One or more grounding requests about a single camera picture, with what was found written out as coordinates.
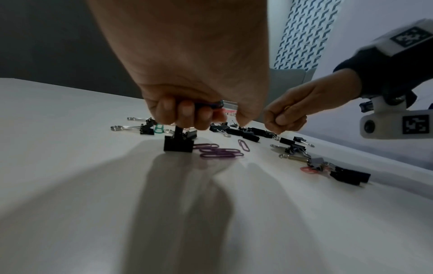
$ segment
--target patterned wall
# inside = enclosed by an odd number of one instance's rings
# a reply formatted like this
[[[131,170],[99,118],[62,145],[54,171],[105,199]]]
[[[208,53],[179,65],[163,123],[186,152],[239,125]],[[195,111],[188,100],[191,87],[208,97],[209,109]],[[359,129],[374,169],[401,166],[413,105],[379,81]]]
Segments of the patterned wall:
[[[343,0],[293,0],[274,69],[317,67]]]

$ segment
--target pile of purple paper clips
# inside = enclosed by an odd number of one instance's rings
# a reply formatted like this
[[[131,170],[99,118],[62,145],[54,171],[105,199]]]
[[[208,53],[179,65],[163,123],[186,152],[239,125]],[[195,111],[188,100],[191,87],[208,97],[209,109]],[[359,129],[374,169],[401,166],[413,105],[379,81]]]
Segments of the pile of purple paper clips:
[[[250,151],[243,140],[239,140],[238,142],[244,151]],[[195,144],[193,149],[198,149],[201,152],[200,157],[207,159],[236,158],[244,155],[239,149],[222,149],[217,144]]]

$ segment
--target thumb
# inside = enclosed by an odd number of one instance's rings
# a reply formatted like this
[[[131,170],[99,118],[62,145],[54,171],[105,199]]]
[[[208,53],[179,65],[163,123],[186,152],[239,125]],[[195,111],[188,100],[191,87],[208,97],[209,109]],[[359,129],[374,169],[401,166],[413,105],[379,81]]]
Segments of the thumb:
[[[276,117],[275,122],[278,125],[289,125],[305,115],[310,115],[319,111],[320,110],[317,110],[316,97],[314,95],[309,95],[279,114]]]
[[[236,120],[239,126],[244,127],[253,119],[260,115],[261,107],[247,104],[238,104],[238,110],[236,112]]]

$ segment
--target tabletop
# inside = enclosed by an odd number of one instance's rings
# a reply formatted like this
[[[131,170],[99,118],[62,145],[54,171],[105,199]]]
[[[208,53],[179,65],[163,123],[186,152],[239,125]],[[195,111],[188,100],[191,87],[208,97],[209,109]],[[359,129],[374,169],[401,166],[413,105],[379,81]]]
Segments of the tabletop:
[[[432,171],[293,132],[370,182],[304,173],[266,138],[165,153],[164,134],[110,131],[131,116],[143,100],[0,79],[2,274],[433,272]]]

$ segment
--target dark gray wall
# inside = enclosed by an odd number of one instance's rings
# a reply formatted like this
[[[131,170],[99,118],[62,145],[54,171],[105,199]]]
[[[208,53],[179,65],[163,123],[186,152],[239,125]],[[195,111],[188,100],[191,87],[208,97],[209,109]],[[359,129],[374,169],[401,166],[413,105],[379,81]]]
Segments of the dark gray wall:
[[[0,0],[0,77],[141,98],[83,0]]]

